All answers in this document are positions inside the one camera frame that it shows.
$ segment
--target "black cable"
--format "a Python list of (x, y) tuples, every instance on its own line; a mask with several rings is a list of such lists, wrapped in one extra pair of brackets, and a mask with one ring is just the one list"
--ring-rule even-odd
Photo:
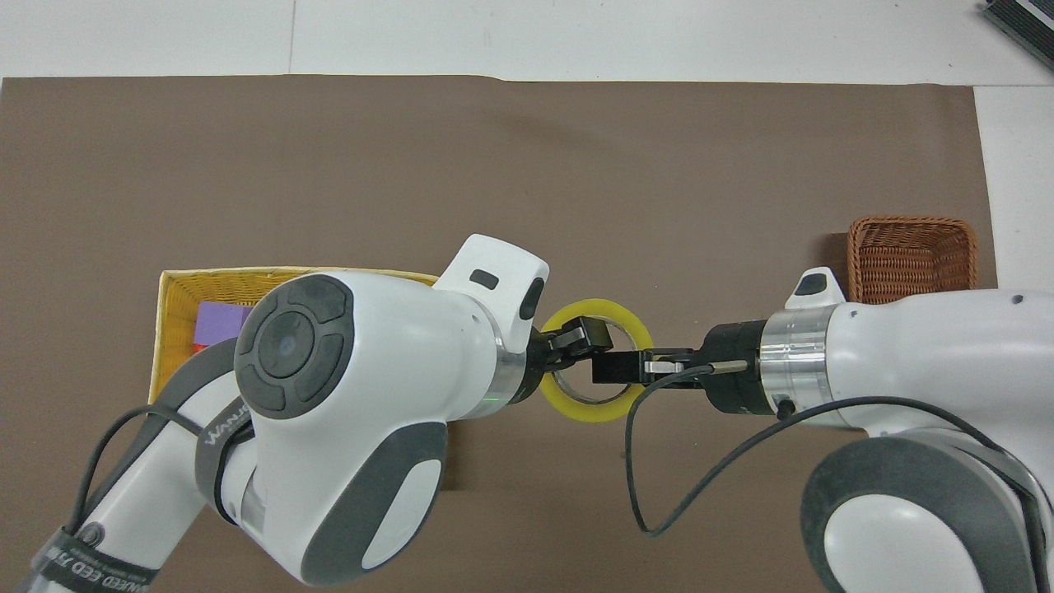
[(640, 528), (640, 530), (645, 534), (647, 534), (649, 537), (659, 537), (660, 535), (665, 533), (666, 530), (668, 530), (670, 526), (672, 526), (674, 522), (676, 522), (681, 517), (681, 515), (687, 510), (688, 506), (690, 506), (696, 500), (696, 498), (699, 497), (700, 493), (702, 493), (703, 490), (707, 486), (709, 486), (709, 483), (714, 481), (714, 479), (717, 478), (721, 472), (723, 472), (728, 466), (731, 464), (731, 462), (736, 461), (736, 459), (738, 459), (744, 453), (753, 449), (755, 446), (757, 446), (761, 441), (764, 441), (768, 437), (776, 435), (777, 433), (780, 433), (786, 429), (789, 429), (790, 427), (794, 427), (795, 424), (798, 424), (799, 422), (808, 420), (809, 418), (819, 416), (821, 414), (826, 414), (835, 410), (841, 410), (844, 408), (855, 408), (859, 406), (876, 406), (876, 404), (899, 406), (903, 408), (915, 409), (921, 412), (932, 414), (940, 418), (941, 420), (944, 420), (945, 422), (954, 426), (956, 429), (962, 431), (963, 433), (965, 433), (967, 435), (969, 435), (974, 440), (976, 440), (977, 442), (979, 442), (980, 444), (984, 446), (988, 449), (991, 449), (998, 453), (1003, 453), (1003, 454), (1006, 453), (1004, 449), (996, 444), (992, 439), (987, 437), (983, 433), (978, 431), (976, 428), (974, 428), (965, 420), (962, 420), (958, 416), (955, 416), (954, 414), (948, 412), (944, 409), (937, 408), (932, 404), (919, 402), (916, 400), (911, 400), (907, 398), (897, 398), (890, 396), (852, 398), (852, 399), (839, 400), (836, 402), (823, 403), (815, 408), (811, 408), (804, 412), (800, 412), (798, 414), (789, 416), (784, 420), (781, 420), (770, 427), (765, 428), (763, 431), (754, 435), (749, 439), (743, 441), (739, 447), (734, 449), (731, 453), (726, 455), (724, 459), (719, 461), (717, 466), (710, 469), (710, 471), (707, 472), (706, 475), (704, 475), (701, 480), (699, 480), (699, 482), (688, 492), (688, 494), (684, 497), (684, 499), (681, 500), (681, 503), (677, 506), (674, 512), (671, 512), (669, 516), (667, 516), (666, 519), (662, 523), (660, 523), (658, 528), (651, 529), (644, 521), (644, 516), (641, 514), (640, 503), (637, 498), (637, 485), (636, 481), (633, 480), (632, 436), (633, 436), (633, 420), (635, 417), (637, 416), (637, 411), (640, 409), (641, 404), (644, 403), (645, 400), (647, 400), (648, 397), (650, 397), (652, 394), (656, 393), (656, 391), (661, 390), (662, 388), (669, 386), (670, 383), (676, 383), (678, 381), (683, 381), (685, 379), (691, 379), (695, 377), (699, 377), (701, 375), (710, 375), (713, 373), (714, 373), (713, 368), (710, 368), (709, 365), (703, 365), (703, 367), (691, 368), (682, 371), (681, 373), (667, 375), (666, 377), (663, 377), (662, 379), (648, 386), (641, 394), (641, 396), (637, 399), (637, 401), (633, 402), (633, 406), (630, 407), (629, 409), (629, 414), (626, 417), (626, 486), (629, 490), (629, 503), (633, 511), (633, 518), (637, 519), (637, 527)]
[(70, 514), (70, 520), (63, 527), (63, 530), (70, 535), (76, 535), (77, 530), (80, 529), (80, 526), (86, 518), (83, 517), (83, 514), (84, 507), (87, 505), (87, 491), (92, 488), (92, 480), (95, 478), (95, 470), (98, 468), (99, 459), (102, 458), (102, 452), (106, 449), (110, 440), (113, 439), (114, 435), (116, 435), (122, 427), (128, 424), (130, 420), (136, 418), (137, 416), (148, 414), (160, 416), (170, 422), (175, 422), (189, 431), (195, 437), (201, 433), (201, 428), (198, 427), (193, 420), (172, 409), (156, 404), (136, 408), (119, 416), (117, 420), (114, 420), (114, 423), (110, 426), (110, 429), (108, 429), (102, 435), (102, 438), (99, 439), (99, 443), (95, 446), (95, 451), (92, 452), (92, 456), (87, 460), (87, 468), (84, 469), (84, 475), (81, 477), (80, 486), (77, 488), (77, 498), (74, 499), (73, 512)]

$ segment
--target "black button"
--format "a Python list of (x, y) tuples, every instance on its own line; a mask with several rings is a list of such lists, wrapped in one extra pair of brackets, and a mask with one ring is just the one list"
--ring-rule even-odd
[(306, 402), (323, 391), (340, 363), (344, 338), (337, 334), (323, 336), (314, 360), (296, 376), (296, 399)]
[(827, 276), (824, 274), (816, 273), (808, 274), (801, 278), (798, 282), (798, 288), (795, 289), (795, 296), (808, 296), (809, 294), (819, 294), (827, 289)]
[(271, 377), (285, 379), (304, 368), (315, 347), (311, 320), (297, 312), (271, 319), (260, 333), (260, 368)]
[(486, 270), (473, 270), (468, 278), (488, 290), (497, 288), (497, 276)]
[(278, 386), (265, 383), (256, 373), (256, 368), (249, 364), (238, 370), (236, 375), (241, 397), (253, 408), (261, 408), (272, 412), (286, 410), (286, 392)]
[(287, 299), (293, 305), (311, 310), (318, 323), (333, 321), (347, 311), (344, 290), (334, 279), (309, 275), (289, 282)]
[(524, 302), (520, 305), (520, 319), (526, 321), (534, 317), (534, 310), (538, 309), (538, 301), (542, 298), (542, 289), (545, 288), (545, 280), (535, 277), (524, 295)]

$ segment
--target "brown surface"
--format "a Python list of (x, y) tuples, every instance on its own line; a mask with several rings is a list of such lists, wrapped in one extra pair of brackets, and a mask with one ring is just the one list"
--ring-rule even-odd
[[(6, 584), (64, 520), (103, 428), (145, 399), (162, 269), (438, 273), (483, 232), (551, 264), (541, 319), (605, 296), (668, 347), (770, 315), (866, 214), (967, 219), (980, 284), (995, 281), (965, 87), (7, 79), (0, 118)], [(766, 423), (655, 398), (639, 424), (648, 516)], [(463, 438), (465, 490), (348, 590), (819, 591), (799, 495), (856, 435), (781, 435), (659, 540), (629, 514), (621, 422), (574, 423), (539, 395)], [(203, 514), (155, 590), (304, 589)]]

